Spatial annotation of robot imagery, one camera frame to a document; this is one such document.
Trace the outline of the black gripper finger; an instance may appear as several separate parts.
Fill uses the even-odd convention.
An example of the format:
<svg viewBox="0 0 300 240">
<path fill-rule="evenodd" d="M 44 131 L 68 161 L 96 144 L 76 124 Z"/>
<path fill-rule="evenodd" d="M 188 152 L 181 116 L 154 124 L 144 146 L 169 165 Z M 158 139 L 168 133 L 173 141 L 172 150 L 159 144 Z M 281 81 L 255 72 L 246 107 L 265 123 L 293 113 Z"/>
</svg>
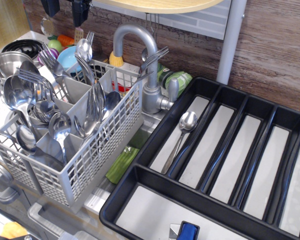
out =
<svg viewBox="0 0 300 240">
<path fill-rule="evenodd" d="M 41 0 L 41 4 L 49 17 L 54 17 L 60 11 L 59 0 Z"/>
<path fill-rule="evenodd" d="M 88 19 L 92 0 L 72 0 L 71 2 L 73 25 L 77 28 Z"/>
</svg>

